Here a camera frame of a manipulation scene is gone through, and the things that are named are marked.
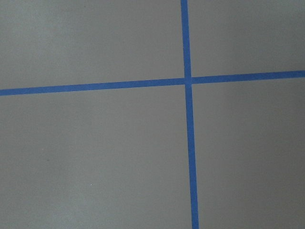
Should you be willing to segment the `blue tape line lengthwise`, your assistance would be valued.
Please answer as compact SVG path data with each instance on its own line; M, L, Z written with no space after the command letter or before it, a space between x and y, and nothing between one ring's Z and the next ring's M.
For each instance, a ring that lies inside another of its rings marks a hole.
M191 73L191 54L190 54L190 34L188 1L181 1L182 17L182 36L183 36L183 64L184 64L184 88L185 88L185 107L186 107L186 127L188 144L188 165L189 165L189 184L191 200L191 220L192 228L199 228L198 196L197 196L197 176L196 176L196 155L194 141L194 120L193 120L193 88Z

